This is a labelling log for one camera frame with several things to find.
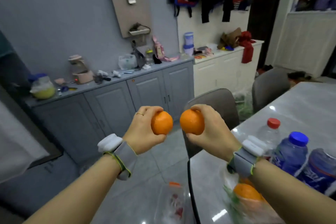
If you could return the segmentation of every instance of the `hand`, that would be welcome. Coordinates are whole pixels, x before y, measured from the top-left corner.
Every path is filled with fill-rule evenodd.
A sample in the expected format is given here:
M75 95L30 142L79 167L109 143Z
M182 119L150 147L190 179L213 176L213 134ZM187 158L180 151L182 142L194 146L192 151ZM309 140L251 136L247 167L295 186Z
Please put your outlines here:
M124 141L128 143L137 155L150 150L153 146L164 142L166 139L166 135L154 135L151 128L152 117L159 111L163 111L160 106L140 107L123 136Z
M241 147L241 143L231 133L220 114L209 105L194 105L191 110L202 113L205 128L199 136L187 134L189 141L201 146L211 155L229 162L233 153Z

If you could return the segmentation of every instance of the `gray marble table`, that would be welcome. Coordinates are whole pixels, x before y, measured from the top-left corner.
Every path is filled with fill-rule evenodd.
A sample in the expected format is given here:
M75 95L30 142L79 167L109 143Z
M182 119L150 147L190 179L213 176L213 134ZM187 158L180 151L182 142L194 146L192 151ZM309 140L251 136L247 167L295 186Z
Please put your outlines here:
M292 131L299 131L309 137L309 152L324 148L336 155L336 85L301 82L232 132L243 141L248 135L256 136L257 130L271 117L280 120L283 138ZM231 224L229 209L224 203L227 195L219 174L226 162L203 150L190 159L189 165L196 220L201 224Z

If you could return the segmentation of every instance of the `purple bag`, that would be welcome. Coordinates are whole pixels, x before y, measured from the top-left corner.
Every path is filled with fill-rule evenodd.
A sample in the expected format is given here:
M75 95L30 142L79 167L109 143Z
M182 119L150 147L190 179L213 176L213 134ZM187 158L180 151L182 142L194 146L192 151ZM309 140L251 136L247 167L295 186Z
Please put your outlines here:
M314 10L324 11L329 7L330 0L316 0Z
M336 10L336 0L330 0L329 7L330 7L332 10Z

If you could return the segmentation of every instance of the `clear plastic bottle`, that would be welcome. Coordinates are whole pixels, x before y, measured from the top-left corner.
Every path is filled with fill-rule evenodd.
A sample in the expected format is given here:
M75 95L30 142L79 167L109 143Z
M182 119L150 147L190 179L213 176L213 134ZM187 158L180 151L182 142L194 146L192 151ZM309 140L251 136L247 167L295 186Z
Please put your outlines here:
M290 133L277 146L270 162L290 175L295 175L306 161L308 137L300 132Z
M336 158L323 149L315 149L297 177L309 187L324 193L336 180Z
M268 150L266 151L264 158L268 161L270 160L273 151L281 141L279 126L280 121L278 119L269 118L267 120L267 124L262 126L257 132L258 139L267 144Z

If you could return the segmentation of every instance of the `chair backrest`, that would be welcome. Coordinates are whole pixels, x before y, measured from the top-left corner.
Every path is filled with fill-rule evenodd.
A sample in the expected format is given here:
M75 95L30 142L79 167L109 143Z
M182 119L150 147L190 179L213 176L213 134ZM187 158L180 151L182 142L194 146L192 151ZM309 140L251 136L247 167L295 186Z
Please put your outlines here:
M189 101L185 105L184 110L190 109L190 107L196 104L210 105L221 115L222 119L225 121L230 130L239 125L239 117L236 109L235 99L231 91L227 89L212 90L199 95L198 97ZM194 145L188 140L185 132L183 132L183 137L189 158L202 150L201 147Z
M253 111L258 112L290 88L284 69L273 68L259 75L252 86Z

